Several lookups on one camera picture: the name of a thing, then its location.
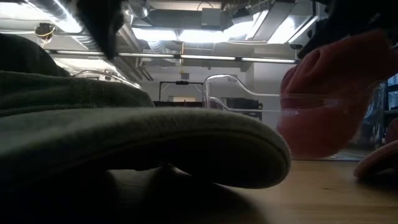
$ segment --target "fluorescent light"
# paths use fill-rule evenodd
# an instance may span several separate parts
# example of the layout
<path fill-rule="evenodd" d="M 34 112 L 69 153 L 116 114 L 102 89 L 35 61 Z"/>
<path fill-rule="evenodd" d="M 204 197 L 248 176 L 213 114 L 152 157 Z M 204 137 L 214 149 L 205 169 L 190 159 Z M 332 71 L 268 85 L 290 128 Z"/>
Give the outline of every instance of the fluorescent light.
<path fill-rule="evenodd" d="M 205 59 L 205 60 L 235 60 L 235 57 L 207 56 L 207 55 L 181 55 L 181 58 Z"/>
<path fill-rule="evenodd" d="M 103 56 L 102 52 L 89 52 L 89 51 L 77 51 L 77 50 L 58 50 L 58 54 L 68 54 L 68 55 L 94 55 L 94 56 Z"/>
<path fill-rule="evenodd" d="M 262 12 L 258 12 L 255 15 L 253 15 L 253 20 L 255 22 L 254 22 L 254 25 L 252 26 L 251 30 L 248 32 L 248 34 L 245 38 L 246 40 L 254 37 L 257 30 L 259 30 L 261 24 L 264 22 L 264 19 L 266 19 L 268 12 L 269 12 L 268 10 L 264 10 Z"/>
<path fill-rule="evenodd" d="M 184 30 L 180 40 L 189 43 L 220 43 L 228 41 L 222 31 Z"/>
<path fill-rule="evenodd" d="M 275 58 L 242 58 L 243 62 L 295 63 L 296 60 Z"/>
<path fill-rule="evenodd" d="M 250 32 L 253 24 L 254 24 L 254 21 L 241 22 L 241 23 L 235 24 L 235 25 L 231 26 L 230 28 L 224 30 L 223 34 L 227 38 L 241 37 Z"/>
<path fill-rule="evenodd" d="M 300 37 L 310 26 L 318 20 L 318 16 L 314 16 L 303 28 L 301 28 L 290 40 L 289 43 L 295 41 L 298 37 Z"/>
<path fill-rule="evenodd" d="M 172 54 L 119 53 L 123 57 L 174 58 Z"/>
<path fill-rule="evenodd" d="M 132 28 L 137 39 L 146 41 L 177 40 L 174 30 L 169 29 L 140 29 Z"/>
<path fill-rule="evenodd" d="M 28 4 L 0 2 L 0 18 L 45 21 L 49 19 L 49 16 Z"/>
<path fill-rule="evenodd" d="M 278 27 L 272 37 L 267 41 L 268 44 L 284 44 L 295 34 L 294 20 L 288 16 Z"/>
<path fill-rule="evenodd" d="M 101 59 L 78 59 L 78 58 L 57 58 L 57 61 L 73 68 L 96 69 L 96 70 L 113 70 L 116 71 L 114 65 L 109 64 Z"/>

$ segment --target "ceiling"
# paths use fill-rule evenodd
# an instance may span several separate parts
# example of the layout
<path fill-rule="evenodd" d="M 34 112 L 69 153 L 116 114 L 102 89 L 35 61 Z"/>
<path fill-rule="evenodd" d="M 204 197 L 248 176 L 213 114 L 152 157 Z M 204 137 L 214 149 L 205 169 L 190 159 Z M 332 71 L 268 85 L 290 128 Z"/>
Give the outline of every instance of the ceiling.
<path fill-rule="evenodd" d="M 178 11 L 201 11 L 202 9 L 209 8 L 212 6 L 215 9 L 228 10 L 240 5 L 248 4 L 250 1 L 160 1 L 151 0 L 149 2 L 152 10 L 178 10 Z M 43 13 L 38 13 L 35 9 L 30 8 L 28 5 L 17 5 L 8 4 L 7 7 L 5 3 L 0 3 L 0 32 L 2 33 L 13 33 L 21 35 L 33 42 L 37 42 L 37 36 L 34 34 L 34 29 L 40 22 L 52 23 L 49 16 Z M 301 22 L 312 15 L 313 7 L 312 2 L 309 0 L 297 0 L 294 6 L 290 9 L 288 13 L 284 12 L 296 24 L 293 23 L 294 28 L 301 25 Z M 321 5 L 317 7 L 318 15 L 324 16 Z M 260 27 L 257 33 L 266 32 L 267 27 Z M 126 38 L 120 32 L 117 34 L 117 46 L 116 50 L 118 52 L 136 52 L 138 49 L 143 52 L 152 52 L 145 40 L 137 40 L 134 33 L 132 33 L 133 41 L 131 38 Z M 305 45 L 308 42 L 308 37 L 304 32 L 300 35 L 293 44 Z M 175 41 L 165 40 L 163 41 L 165 48 L 169 51 L 181 53 L 182 45 L 176 44 Z M 51 42 L 43 46 L 46 50 L 78 50 L 87 51 L 88 49 L 76 41 L 73 37 L 65 35 L 65 33 L 56 32 L 53 36 Z M 218 55 L 218 56 L 234 56 L 234 57 L 271 57 L 271 58 L 295 58 L 296 50 L 292 49 L 289 44 L 267 44 L 267 42 L 259 39 L 255 42 L 251 40 L 240 40 L 240 41 L 228 41 L 228 42 L 218 42 L 218 43 L 190 43 L 185 42 L 183 45 L 183 53 L 190 55 Z M 164 60 L 164 59 L 136 59 L 124 57 L 121 59 L 122 62 L 110 62 L 101 60 L 99 63 L 87 63 L 87 61 L 79 61 L 79 59 L 92 59 L 93 57 L 74 57 L 68 56 L 68 58 L 74 58 L 75 60 L 66 60 L 61 63 L 58 60 L 58 64 L 61 66 L 68 67 L 69 71 L 78 72 L 79 70 L 84 70 L 88 65 L 91 67 L 96 67 L 99 70 L 116 70 L 117 72 L 128 73 L 127 79 L 133 80 L 135 82 L 147 82 L 146 72 L 148 75 L 154 74 L 156 78 L 159 75 L 155 74 L 178 74 L 180 70 L 181 62 L 183 62 L 184 67 L 197 67 L 198 69 L 211 70 L 214 69 L 215 73 L 217 68 L 232 68 L 237 72 L 246 72 L 251 66 L 251 63 L 247 62 L 223 62 L 223 61 L 212 61 L 212 60 Z"/>

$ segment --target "ceiling pipe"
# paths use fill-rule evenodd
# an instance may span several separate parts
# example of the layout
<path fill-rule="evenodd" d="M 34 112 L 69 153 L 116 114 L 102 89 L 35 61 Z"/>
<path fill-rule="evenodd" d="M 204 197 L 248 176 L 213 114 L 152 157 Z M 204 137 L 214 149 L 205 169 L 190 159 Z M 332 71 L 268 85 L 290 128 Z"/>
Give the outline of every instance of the ceiling pipe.
<path fill-rule="evenodd" d="M 82 26 L 59 0 L 25 0 L 25 2 L 34 9 L 49 15 L 50 21 L 64 32 L 83 33 Z M 88 50 L 98 49 L 96 42 L 91 36 L 71 35 L 71 37 Z"/>

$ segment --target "felt flap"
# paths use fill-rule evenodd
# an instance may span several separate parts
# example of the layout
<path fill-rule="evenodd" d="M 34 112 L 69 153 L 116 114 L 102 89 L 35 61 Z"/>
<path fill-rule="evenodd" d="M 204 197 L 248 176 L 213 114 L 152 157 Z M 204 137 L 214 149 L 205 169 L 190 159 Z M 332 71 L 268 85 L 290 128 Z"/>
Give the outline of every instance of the felt flap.
<path fill-rule="evenodd" d="M 237 187 L 270 187 L 290 167 L 284 140 L 236 113 L 188 108 L 52 110 L 0 118 L 0 189 L 70 169 L 150 169 L 171 162 Z"/>

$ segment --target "dark object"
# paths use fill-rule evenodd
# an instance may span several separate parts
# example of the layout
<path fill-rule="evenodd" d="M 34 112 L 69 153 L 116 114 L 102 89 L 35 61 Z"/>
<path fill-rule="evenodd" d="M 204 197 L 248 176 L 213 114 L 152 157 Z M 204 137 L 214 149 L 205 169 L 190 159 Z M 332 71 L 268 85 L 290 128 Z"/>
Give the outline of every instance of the dark object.
<path fill-rule="evenodd" d="M 392 29 L 398 25 L 398 1 L 382 0 L 313 0 L 328 5 L 329 18 L 298 54 L 304 58 L 312 50 L 368 30 Z"/>
<path fill-rule="evenodd" d="M 163 102 L 154 101 L 156 107 L 188 107 L 188 108 L 202 108 L 202 102 Z"/>
<path fill-rule="evenodd" d="M 162 96 L 162 85 L 163 85 L 163 83 L 175 83 L 176 85 L 189 85 L 189 84 L 192 84 L 192 85 L 202 85 L 203 86 L 203 83 L 195 83 L 195 82 L 188 82 L 188 81 L 176 81 L 176 82 L 161 81 L 159 83 L 159 101 L 160 101 L 160 97 Z"/>
<path fill-rule="evenodd" d="M 50 40 L 53 36 L 55 26 L 47 22 L 41 22 L 35 29 L 35 34 L 42 40 Z"/>
<path fill-rule="evenodd" d="M 108 59 L 115 56 L 116 33 L 124 23 L 121 2 L 122 0 L 84 0 L 77 4 L 80 19 Z"/>
<path fill-rule="evenodd" d="M 232 18 L 239 18 L 243 16 L 250 16 L 249 11 L 245 7 L 238 9 Z"/>
<path fill-rule="evenodd" d="M 259 103 L 258 100 L 250 100 L 245 98 L 227 98 L 226 105 L 229 108 L 239 108 L 239 109 L 262 109 L 262 103 Z M 259 121 L 262 121 L 262 112 L 242 112 L 246 116 L 250 116 L 252 118 L 257 118 Z"/>
<path fill-rule="evenodd" d="M 318 30 L 324 25 L 324 23 L 325 23 L 326 21 L 327 21 L 327 19 L 323 19 L 323 20 L 321 20 L 321 21 L 317 21 L 317 22 L 315 23 L 315 30 L 309 30 L 309 31 L 307 32 L 308 38 L 311 39 L 312 36 L 313 36 L 313 34 L 314 34 L 314 33 L 317 33 Z"/>
<path fill-rule="evenodd" d="M 290 44 L 289 45 L 293 50 L 301 50 L 303 49 L 303 45 L 301 44 Z"/>

